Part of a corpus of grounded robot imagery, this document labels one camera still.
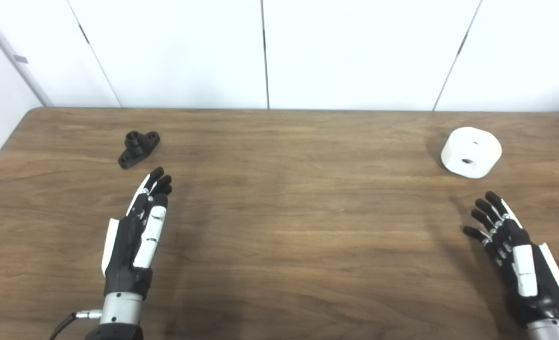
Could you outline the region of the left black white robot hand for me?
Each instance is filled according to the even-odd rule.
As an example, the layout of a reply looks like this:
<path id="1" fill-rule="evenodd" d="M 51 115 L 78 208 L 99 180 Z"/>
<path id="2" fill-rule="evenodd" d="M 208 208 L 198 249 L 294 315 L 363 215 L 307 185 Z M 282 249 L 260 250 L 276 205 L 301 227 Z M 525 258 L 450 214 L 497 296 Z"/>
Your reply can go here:
<path id="1" fill-rule="evenodd" d="M 167 216 L 171 182 L 163 167 L 155 168 L 137 188 L 126 215 L 110 219 L 101 261 L 104 295 L 134 293 L 146 299 L 152 286 L 152 261 Z"/>

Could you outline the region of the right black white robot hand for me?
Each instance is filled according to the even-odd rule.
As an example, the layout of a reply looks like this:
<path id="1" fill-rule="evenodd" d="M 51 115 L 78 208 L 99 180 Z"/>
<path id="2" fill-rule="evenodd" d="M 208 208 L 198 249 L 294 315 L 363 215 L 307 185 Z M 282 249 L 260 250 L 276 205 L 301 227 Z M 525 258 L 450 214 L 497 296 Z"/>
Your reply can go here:
<path id="1" fill-rule="evenodd" d="M 559 320 L 559 267 L 548 245 L 534 243 L 506 201 L 493 191 L 474 202 L 470 215 L 482 228 L 464 226 L 497 268 L 508 311 L 523 328 Z"/>

